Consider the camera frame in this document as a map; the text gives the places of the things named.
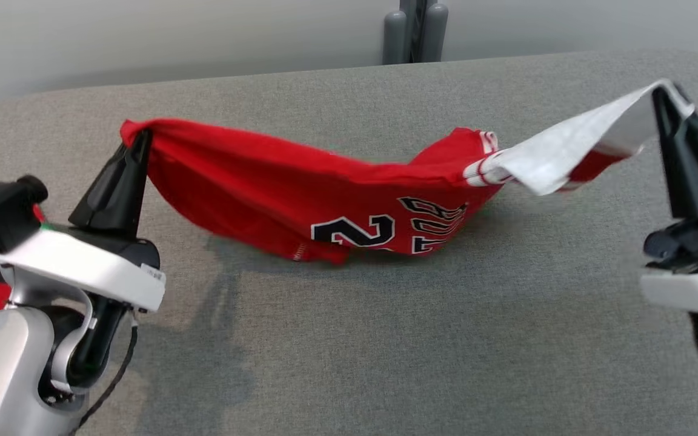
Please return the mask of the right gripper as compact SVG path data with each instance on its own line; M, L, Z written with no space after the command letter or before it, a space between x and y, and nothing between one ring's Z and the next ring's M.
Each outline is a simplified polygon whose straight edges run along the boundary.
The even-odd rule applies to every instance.
M640 277L649 303L698 314L698 114L684 116L673 92L652 92L671 215L683 220L646 237Z

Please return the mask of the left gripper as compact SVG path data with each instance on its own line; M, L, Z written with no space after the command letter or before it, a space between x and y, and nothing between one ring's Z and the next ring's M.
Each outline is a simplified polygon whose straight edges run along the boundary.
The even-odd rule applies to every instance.
M136 237L151 143L152 132L145 128L130 146L121 144L69 223L85 231ZM12 248L0 248L0 269L11 287L11 305L41 306L55 298L81 302L91 293L157 312L165 294L163 273L41 225Z

